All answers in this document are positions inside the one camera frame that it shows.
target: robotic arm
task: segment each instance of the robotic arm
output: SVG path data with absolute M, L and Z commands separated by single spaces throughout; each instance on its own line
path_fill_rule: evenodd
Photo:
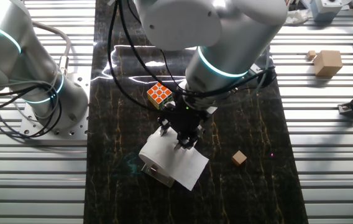
M 257 73 L 254 62 L 287 18 L 283 0 L 135 0 L 148 39 L 164 50 L 197 47 L 181 89 L 216 91 Z M 176 148 L 191 148 L 216 107 L 229 93 L 191 97 L 176 93 L 158 121 L 161 134 L 178 133 Z
M 55 130 L 70 128 L 85 115 L 88 106 L 85 92 L 67 79 L 64 68 L 55 63 L 39 42 L 26 7 L 20 0 L 0 0 L 0 90 L 4 87 L 22 90 L 34 86 L 35 82 L 51 83 L 56 89 L 62 113 Z M 41 88 L 22 97 L 43 125 L 48 118 L 40 118 L 48 117 L 54 110 L 51 97 Z M 55 110 L 57 117 L 60 110 Z

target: black marble surface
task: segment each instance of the black marble surface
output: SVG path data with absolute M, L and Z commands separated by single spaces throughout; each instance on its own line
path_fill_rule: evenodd
M 208 121 L 196 148 L 209 162 L 192 192 L 177 182 L 169 189 L 140 171 L 144 163 L 138 153 L 158 128 L 157 114 L 127 100 L 109 76 L 106 46 L 112 6 L 107 2 L 96 1 L 85 223 L 307 223 L 277 82 L 257 98 L 219 109 Z M 170 81 L 159 50 L 150 47 L 123 3 L 141 57 L 156 75 Z M 121 84 L 149 105 L 146 91 L 155 82 L 127 46 L 119 16 L 112 44 Z M 192 55 L 192 50 L 166 52 L 175 76 L 183 76 Z M 231 162 L 238 150 L 248 157 L 240 167 Z

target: rubik's cube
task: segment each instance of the rubik's cube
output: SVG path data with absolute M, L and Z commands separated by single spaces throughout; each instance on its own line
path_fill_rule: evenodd
M 147 91 L 147 98 L 157 109 L 162 109 L 167 102 L 172 101 L 172 94 L 168 88 L 157 83 Z

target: wooden block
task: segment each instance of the wooden block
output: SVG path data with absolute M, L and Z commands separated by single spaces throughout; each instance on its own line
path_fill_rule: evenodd
M 341 68 L 341 53 L 337 50 L 322 50 L 314 59 L 316 76 L 333 77 Z
M 313 60 L 316 57 L 316 52 L 314 50 L 310 50 L 306 55 L 306 59 Z
M 232 157 L 232 162 L 235 163 L 236 166 L 240 166 L 247 157 L 240 151 L 238 151 L 234 156 Z

